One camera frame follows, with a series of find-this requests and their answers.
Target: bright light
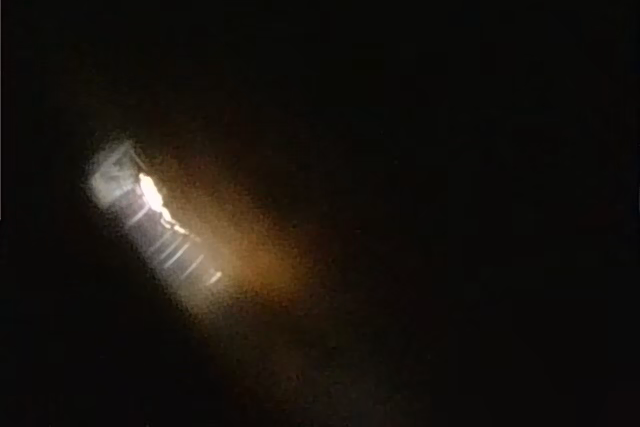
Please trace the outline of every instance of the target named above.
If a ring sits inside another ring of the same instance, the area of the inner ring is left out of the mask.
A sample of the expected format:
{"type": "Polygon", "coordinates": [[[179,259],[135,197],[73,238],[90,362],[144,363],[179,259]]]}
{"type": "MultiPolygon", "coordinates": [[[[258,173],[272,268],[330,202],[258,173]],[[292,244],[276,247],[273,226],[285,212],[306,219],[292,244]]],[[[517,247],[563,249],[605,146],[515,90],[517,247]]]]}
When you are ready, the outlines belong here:
{"type": "Polygon", "coordinates": [[[156,212],[163,212],[163,210],[167,210],[162,206],[162,196],[160,195],[160,192],[158,192],[158,188],[151,177],[145,174],[140,174],[140,188],[142,189],[145,199],[149,203],[149,207],[156,212]]]}
{"type": "Polygon", "coordinates": [[[162,195],[158,192],[158,188],[156,184],[153,182],[153,179],[146,174],[140,174],[140,189],[142,190],[142,194],[146,199],[149,207],[151,207],[156,212],[160,212],[162,215],[162,219],[166,222],[165,227],[172,228],[181,234],[188,234],[189,232],[186,229],[183,229],[178,225],[178,223],[173,220],[171,217],[171,213],[164,206],[164,201],[162,200],[162,195]]]}

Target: dark background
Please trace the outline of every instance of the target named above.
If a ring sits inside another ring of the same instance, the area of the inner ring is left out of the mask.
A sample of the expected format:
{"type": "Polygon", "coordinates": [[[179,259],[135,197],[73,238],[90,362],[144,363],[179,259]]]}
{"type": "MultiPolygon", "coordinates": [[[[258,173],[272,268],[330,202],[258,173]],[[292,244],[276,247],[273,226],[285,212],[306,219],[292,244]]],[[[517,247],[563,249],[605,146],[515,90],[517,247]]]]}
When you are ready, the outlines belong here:
{"type": "Polygon", "coordinates": [[[311,226],[407,425],[635,425],[633,5],[3,0],[3,425],[296,422],[96,223],[114,129],[311,226]]]}

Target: black background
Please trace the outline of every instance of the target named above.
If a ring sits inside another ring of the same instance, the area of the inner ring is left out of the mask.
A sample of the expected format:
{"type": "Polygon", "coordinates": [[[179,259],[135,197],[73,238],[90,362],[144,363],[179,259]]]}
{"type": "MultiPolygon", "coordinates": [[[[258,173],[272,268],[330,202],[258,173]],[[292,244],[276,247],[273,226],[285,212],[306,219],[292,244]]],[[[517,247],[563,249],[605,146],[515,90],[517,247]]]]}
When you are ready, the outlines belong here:
{"type": "Polygon", "coordinates": [[[407,425],[634,425],[633,0],[3,1],[5,425],[287,422],[96,224],[112,129],[322,233],[407,425]]]}

